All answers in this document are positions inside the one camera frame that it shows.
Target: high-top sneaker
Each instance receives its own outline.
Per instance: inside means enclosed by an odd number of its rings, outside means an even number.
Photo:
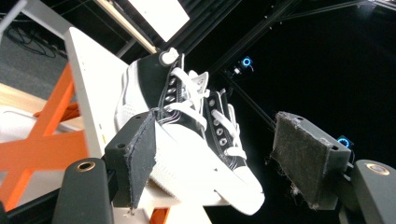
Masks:
[[[208,73],[186,74],[183,56],[171,66],[164,66],[160,57],[154,54],[129,66],[116,111],[118,127],[156,108],[157,153],[151,179],[181,201],[216,204],[225,200],[244,214],[254,214],[264,201],[262,192],[242,181],[205,140]]]
[[[227,103],[225,90],[212,91],[205,99],[205,118],[208,123],[205,135],[210,148],[241,180],[262,192],[262,185],[248,168],[239,125],[233,106]]]

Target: black ceiling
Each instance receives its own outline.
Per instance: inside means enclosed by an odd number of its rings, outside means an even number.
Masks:
[[[294,13],[326,7],[323,3],[303,1]],[[396,167],[395,16],[390,9],[363,4],[283,21],[250,48],[237,52],[238,60],[252,59],[254,72],[234,81],[273,119],[277,111],[300,115],[334,138],[342,134],[350,138],[355,160]],[[213,45],[216,38],[206,41]],[[210,57],[210,49],[200,47]],[[216,58],[210,61],[197,64],[205,69]],[[211,78],[216,77],[222,77],[220,72]],[[229,87],[224,78],[213,85]],[[336,211],[310,210],[301,197],[291,195],[291,183],[269,158],[274,132],[240,92],[233,92],[231,102],[249,165],[263,184],[266,202],[253,217],[228,207],[207,208],[214,222],[338,223]]]

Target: orange frame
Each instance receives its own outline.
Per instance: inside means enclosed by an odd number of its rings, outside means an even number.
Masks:
[[[0,144],[0,170],[7,171],[0,201],[6,211],[17,206],[35,171],[64,170],[88,157],[83,131],[54,134],[64,116],[72,118],[65,112],[73,95],[68,63],[28,137]]]

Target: shoe tongue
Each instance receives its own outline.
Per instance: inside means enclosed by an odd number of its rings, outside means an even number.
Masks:
[[[220,111],[227,119],[230,119],[230,111],[228,109],[227,94],[225,90],[219,91],[218,93],[219,102],[221,103],[222,111]]]
[[[189,72],[189,77],[191,78],[192,82],[197,84],[200,89],[198,89],[198,93],[204,93],[206,90],[207,86],[207,81],[209,80],[209,74],[207,72],[202,73],[201,75],[198,75],[194,71]]]

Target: black and white sneaker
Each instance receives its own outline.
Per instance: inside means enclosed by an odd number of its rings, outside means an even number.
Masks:
[[[247,165],[247,155],[239,138],[233,106],[227,103],[225,90],[213,91],[205,99],[208,130],[206,141],[218,157],[247,185],[262,192],[262,185]]]
[[[129,66],[122,78],[117,126],[157,108],[156,165],[150,178],[181,201],[229,203],[244,214],[254,214],[264,201],[262,192],[238,177],[205,140],[208,73],[184,72],[183,55],[170,66],[163,65],[161,56],[150,55]]]

